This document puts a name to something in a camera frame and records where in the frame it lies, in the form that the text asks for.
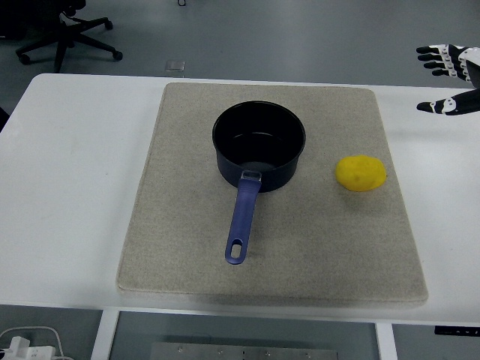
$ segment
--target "white table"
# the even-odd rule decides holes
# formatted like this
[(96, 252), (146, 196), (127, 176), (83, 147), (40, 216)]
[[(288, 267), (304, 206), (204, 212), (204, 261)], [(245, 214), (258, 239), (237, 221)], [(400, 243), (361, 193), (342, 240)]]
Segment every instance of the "white table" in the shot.
[[(416, 110), (418, 102), (465, 89), (359, 86), (373, 90), (379, 103), (430, 293), (424, 306), (248, 307), (120, 295), (125, 233), (162, 91), (172, 81), (288, 85), (35, 77), (0, 133), (1, 304), (480, 326), (480, 113)], [(113, 320), (103, 324), (114, 327)]]

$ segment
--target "office chair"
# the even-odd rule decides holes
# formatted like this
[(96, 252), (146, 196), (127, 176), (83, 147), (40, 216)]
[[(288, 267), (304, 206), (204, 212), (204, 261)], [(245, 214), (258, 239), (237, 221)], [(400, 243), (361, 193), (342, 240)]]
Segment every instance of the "office chair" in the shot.
[[(74, 17), (77, 10), (86, 6), (86, 0), (34, 0), (27, 1), (27, 3), (33, 7), (33, 11), (30, 11), (32, 22), (48, 30), (49, 33), (39, 41), (23, 46), (16, 51), (22, 64), (30, 63), (30, 58), (26, 55), (28, 51), (58, 42), (54, 63), (54, 70), (58, 73), (67, 47), (74, 47), (75, 41), (109, 51), (115, 60), (122, 60), (123, 54), (114, 47), (82, 34), (84, 31), (99, 25), (105, 25), (108, 30), (113, 29), (112, 22), (106, 17), (89, 21)], [(61, 18), (62, 14), (77, 24), (67, 25)]]

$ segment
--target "white cable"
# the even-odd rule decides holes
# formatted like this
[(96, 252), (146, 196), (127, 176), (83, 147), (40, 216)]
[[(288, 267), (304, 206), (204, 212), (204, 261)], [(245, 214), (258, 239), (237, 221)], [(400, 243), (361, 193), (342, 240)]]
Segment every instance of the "white cable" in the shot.
[(53, 357), (54, 359), (73, 360), (72, 358), (69, 358), (68, 356), (64, 356), (63, 349), (62, 349), (62, 343), (60, 342), (59, 333), (54, 328), (50, 328), (49, 326), (19, 326), (19, 327), (16, 327), (16, 328), (8, 328), (7, 330), (4, 330), (0, 333), (0, 338), (3, 335), (5, 335), (7, 332), (12, 332), (12, 331), (15, 331), (15, 330), (37, 330), (37, 329), (50, 330), (57, 337), (58, 351), (60, 352), (60, 356), (55, 356), (55, 357)]

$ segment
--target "metal plate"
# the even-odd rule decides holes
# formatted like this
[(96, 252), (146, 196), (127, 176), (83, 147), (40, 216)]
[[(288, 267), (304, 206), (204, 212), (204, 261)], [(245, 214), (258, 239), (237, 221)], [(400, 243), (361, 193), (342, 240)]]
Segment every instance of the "metal plate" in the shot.
[(151, 345), (150, 360), (338, 360), (333, 350), (230, 346), (196, 343)]

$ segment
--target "handle hole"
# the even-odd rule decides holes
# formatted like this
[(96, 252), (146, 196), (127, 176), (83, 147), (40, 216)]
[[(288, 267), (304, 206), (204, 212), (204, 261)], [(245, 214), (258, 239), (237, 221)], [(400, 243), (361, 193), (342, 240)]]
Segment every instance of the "handle hole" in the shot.
[(236, 238), (232, 241), (232, 251), (230, 252), (230, 256), (233, 259), (238, 259), (240, 257), (240, 253), (242, 251), (242, 243), (243, 241), (239, 238)]

